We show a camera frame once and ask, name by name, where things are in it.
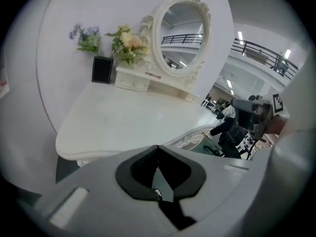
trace small drawer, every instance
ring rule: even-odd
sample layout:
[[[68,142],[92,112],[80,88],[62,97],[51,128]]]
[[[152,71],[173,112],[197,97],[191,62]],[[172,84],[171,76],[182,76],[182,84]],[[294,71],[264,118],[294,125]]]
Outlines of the small drawer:
[[[117,72],[115,86],[135,91],[147,91],[150,80],[122,72]]]

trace floor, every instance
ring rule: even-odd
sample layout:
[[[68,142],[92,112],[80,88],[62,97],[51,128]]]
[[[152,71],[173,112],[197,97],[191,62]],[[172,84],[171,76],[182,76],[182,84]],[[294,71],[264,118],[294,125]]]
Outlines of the floor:
[[[59,156],[56,167],[56,183],[66,178],[77,169],[79,169],[79,166],[77,165],[76,161],[66,160]],[[27,203],[30,206],[34,206],[36,201],[41,197],[41,194],[26,191],[10,183],[7,183],[7,185],[11,190],[10,194],[12,194],[12,196]]]

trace pink flower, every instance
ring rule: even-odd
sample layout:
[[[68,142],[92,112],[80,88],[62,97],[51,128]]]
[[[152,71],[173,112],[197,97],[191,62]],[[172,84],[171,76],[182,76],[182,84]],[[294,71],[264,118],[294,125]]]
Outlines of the pink flower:
[[[0,81],[0,86],[6,86],[7,85],[7,82],[6,81]]]
[[[138,48],[142,45],[140,38],[136,35],[133,35],[132,39],[129,42],[129,45],[134,48]]]

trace ceiling light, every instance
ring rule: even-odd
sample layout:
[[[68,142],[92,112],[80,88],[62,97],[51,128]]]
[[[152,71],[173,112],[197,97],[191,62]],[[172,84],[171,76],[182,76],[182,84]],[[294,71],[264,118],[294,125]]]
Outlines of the ceiling light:
[[[290,53],[291,53],[291,50],[289,50],[289,49],[285,52],[284,56],[286,59],[288,59],[288,57],[290,56]]]
[[[239,40],[243,40],[241,32],[238,32],[238,37],[239,37]]]
[[[231,81],[227,80],[227,83],[230,88],[233,88]]]

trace balcony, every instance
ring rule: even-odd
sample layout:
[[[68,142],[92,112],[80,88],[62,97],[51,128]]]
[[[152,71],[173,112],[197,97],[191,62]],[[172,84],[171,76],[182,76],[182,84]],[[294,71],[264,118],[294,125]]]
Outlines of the balcony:
[[[164,44],[164,46],[166,44],[180,44],[183,47],[193,44],[192,47],[198,49],[202,43],[202,39],[203,34],[173,35],[163,37],[161,44]],[[291,80],[298,71],[297,66],[285,57],[266,47],[246,40],[235,39],[232,50],[265,65],[266,68],[269,68],[285,79]]]
[[[298,71],[297,66],[285,57],[266,47],[246,40],[235,39],[232,50],[238,52],[242,56],[247,56],[250,59],[260,62],[280,76],[290,80],[293,79]]]

